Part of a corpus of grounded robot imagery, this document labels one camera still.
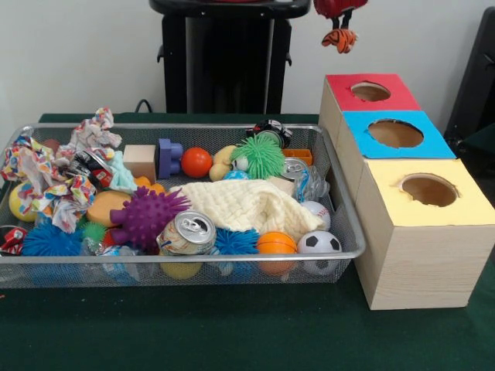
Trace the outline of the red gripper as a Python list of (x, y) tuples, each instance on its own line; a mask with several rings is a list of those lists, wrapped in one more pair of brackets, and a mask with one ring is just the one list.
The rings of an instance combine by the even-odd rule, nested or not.
[(361, 8), (368, 0), (314, 0), (316, 12), (326, 19), (333, 19), (333, 29), (341, 29), (343, 21), (340, 16), (344, 14), (344, 29), (349, 29), (353, 10)]

